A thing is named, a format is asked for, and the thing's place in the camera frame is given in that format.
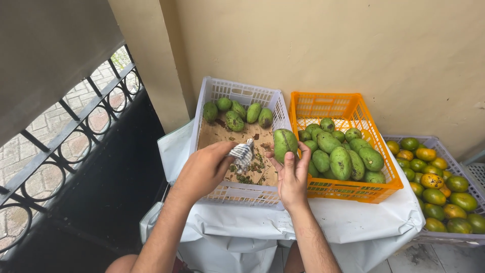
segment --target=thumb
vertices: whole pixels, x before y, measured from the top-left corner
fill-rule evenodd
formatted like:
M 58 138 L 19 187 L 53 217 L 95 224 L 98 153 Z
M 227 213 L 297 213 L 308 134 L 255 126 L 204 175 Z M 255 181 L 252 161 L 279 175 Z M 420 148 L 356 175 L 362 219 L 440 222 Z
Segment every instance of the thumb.
M 295 154 L 293 152 L 285 154 L 285 175 L 295 176 Z
M 220 178 L 220 181 L 222 181 L 222 179 L 224 178 L 224 175 L 226 174 L 232 162 L 234 162 L 234 157 L 226 156 L 221 161 L 221 163 L 219 163 L 219 166 L 217 166 L 217 173 L 215 175 L 215 177 L 218 178 L 218 180 Z

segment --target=white tarp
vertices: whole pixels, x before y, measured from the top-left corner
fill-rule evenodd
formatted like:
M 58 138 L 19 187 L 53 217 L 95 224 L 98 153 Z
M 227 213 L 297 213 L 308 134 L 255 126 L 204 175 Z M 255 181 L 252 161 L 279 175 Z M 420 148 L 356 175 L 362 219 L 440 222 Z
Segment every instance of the white tarp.
M 173 137 L 172 133 L 158 141 L 167 179 L 176 178 L 181 167 L 168 168 L 164 158 L 170 158 L 172 166 L 181 166 L 188 156 L 169 146 L 177 142 L 179 147 L 188 147 L 191 126 L 192 122 L 177 130 L 185 134 Z M 406 181 L 400 168 L 398 173 Z M 424 225 L 418 200 L 408 183 L 378 205 L 326 198 L 309 199 L 309 203 L 347 273 L 369 271 L 415 237 Z M 161 206 L 155 205 L 140 223 L 143 242 Z M 295 234 L 286 211 L 196 204 L 187 219 L 180 251 L 190 268 L 204 272 L 267 272 L 276 240 L 289 239 L 295 239 Z M 209 245 L 221 253 L 207 255 Z

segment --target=mango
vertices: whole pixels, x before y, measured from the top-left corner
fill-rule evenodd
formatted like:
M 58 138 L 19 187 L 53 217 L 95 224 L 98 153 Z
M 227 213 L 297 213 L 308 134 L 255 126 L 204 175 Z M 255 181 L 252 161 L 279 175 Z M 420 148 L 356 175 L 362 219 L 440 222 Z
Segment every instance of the mango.
M 320 121 L 320 127 L 328 133 L 335 131 L 335 123 L 331 118 L 323 118 Z
M 259 114 L 259 125 L 261 128 L 268 128 L 273 124 L 273 113 L 268 108 L 261 109 Z
M 317 134 L 317 144 L 320 150 L 327 154 L 330 154 L 336 147 L 342 147 L 342 143 L 328 132 Z
M 253 103 L 247 109 L 246 120 L 247 123 L 251 124 L 258 120 L 259 114 L 261 113 L 261 104 Z
M 319 172 L 330 169 L 330 157 L 324 151 L 316 150 L 311 156 L 311 160 Z
M 350 128 L 345 132 L 345 140 L 350 143 L 352 139 L 362 138 L 362 133 L 357 128 Z
M 338 178 L 333 174 L 332 170 L 328 170 L 326 172 L 323 173 L 323 176 L 326 178 L 326 179 L 332 179 L 332 180 L 338 180 Z
M 311 131 L 311 140 L 317 141 L 317 135 L 319 133 L 323 133 L 323 130 L 321 128 L 315 128 L 313 131 Z
M 370 171 L 380 171 L 384 167 L 384 158 L 378 151 L 372 148 L 361 148 L 359 150 L 359 156 L 362 158 L 365 167 Z
M 213 102 L 207 102 L 204 104 L 204 112 L 202 116 L 208 123 L 214 122 L 217 118 L 217 106 L 215 106 Z
M 243 121 L 246 121 L 246 109 L 238 101 L 232 100 L 231 111 L 236 112 Z
M 364 177 L 364 162 L 362 162 L 362 159 L 360 159 L 359 155 L 356 152 L 352 150 L 347 150 L 347 152 L 349 153 L 350 160 L 352 161 L 352 173 L 350 174 L 350 177 L 352 177 L 352 179 L 354 179 L 355 181 L 359 181 Z
M 315 164 L 311 160 L 310 160 L 310 163 L 308 164 L 308 173 L 314 178 L 318 178 L 318 176 L 320 175 L 318 173 L 317 168 L 315 167 Z
M 360 149 L 362 147 L 369 147 L 369 148 L 372 148 L 372 146 L 365 140 L 361 139 L 361 138 L 356 138 L 356 139 L 353 139 L 349 142 L 350 144 L 350 148 L 356 152 L 357 154 L 359 153 Z
M 285 154 L 293 152 L 295 159 L 298 157 L 298 140 L 295 134 L 287 129 L 277 129 L 273 133 L 273 141 L 275 143 L 275 159 L 281 163 L 285 163 Z
M 220 98 L 215 102 L 215 105 L 219 111 L 227 111 L 231 109 L 232 101 L 228 98 Z
M 339 180 L 345 181 L 350 178 L 352 174 L 352 160 L 344 147 L 340 146 L 333 149 L 330 154 L 330 169 Z
M 386 176 L 381 171 L 366 171 L 364 174 L 364 182 L 385 184 Z
M 338 139 L 340 143 L 343 143 L 345 141 L 345 134 L 342 131 L 333 131 L 332 135 L 334 138 Z
M 312 154 L 318 150 L 318 144 L 316 141 L 307 140 L 303 142 L 303 144 L 307 145 L 310 148 Z
M 316 128 L 321 129 L 319 124 L 312 123 L 305 128 L 305 131 L 308 131 L 311 134 L 311 131 L 313 131 Z
M 244 129 L 244 121 L 234 111 L 226 112 L 226 124 L 234 132 L 240 132 Z
M 301 142 L 305 142 L 307 140 L 311 140 L 311 134 L 308 131 L 300 130 L 300 131 L 298 131 L 298 139 Z

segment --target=paved ground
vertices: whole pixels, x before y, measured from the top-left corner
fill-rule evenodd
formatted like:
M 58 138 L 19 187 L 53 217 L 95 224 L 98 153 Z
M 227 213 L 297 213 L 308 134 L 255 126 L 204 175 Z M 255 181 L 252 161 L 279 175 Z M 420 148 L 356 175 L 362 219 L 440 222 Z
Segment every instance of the paved ground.
M 121 71 L 123 65 L 129 63 L 129 57 L 124 48 L 119 49 L 113 55 L 112 60 L 118 71 Z M 108 62 L 105 62 L 93 72 L 91 78 L 98 89 L 102 90 L 115 76 Z M 128 77 L 127 85 L 129 89 L 135 85 L 133 75 Z M 94 96 L 96 94 L 89 83 L 83 81 L 66 94 L 64 101 L 78 114 Z M 110 95 L 109 102 L 114 109 L 123 108 L 125 99 L 120 89 L 115 88 Z M 88 122 L 93 131 L 101 132 L 108 118 L 106 111 L 98 107 L 90 114 Z M 70 121 L 69 114 L 59 103 L 56 103 L 36 118 L 27 127 L 27 131 L 47 145 Z M 87 147 L 87 137 L 84 134 L 74 132 L 62 145 L 61 152 L 69 161 L 75 161 L 82 157 Z M 39 149 L 20 134 L 1 147 L 0 185 L 4 186 L 38 152 Z M 61 180 L 62 174 L 58 167 L 51 164 L 43 165 L 28 179 L 26 190 L 34 198 L 45 198 L 56 190 Z M 0 210 L 0 249 L 13 242 L 22 232 L 26 223 L 27 213 L 24 210 L 20 208 Z

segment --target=tiled floor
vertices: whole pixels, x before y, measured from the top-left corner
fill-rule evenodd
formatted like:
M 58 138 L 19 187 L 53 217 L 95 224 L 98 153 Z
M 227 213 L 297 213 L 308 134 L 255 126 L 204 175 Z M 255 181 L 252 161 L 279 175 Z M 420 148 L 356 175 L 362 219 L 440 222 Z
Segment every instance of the tiled floor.
M 289 248 L 277 248 L 270 273 L 283 273 Z M 484 248 L 449 245 L 415 245 L 393 254 L 370 273 L 482 273 Z

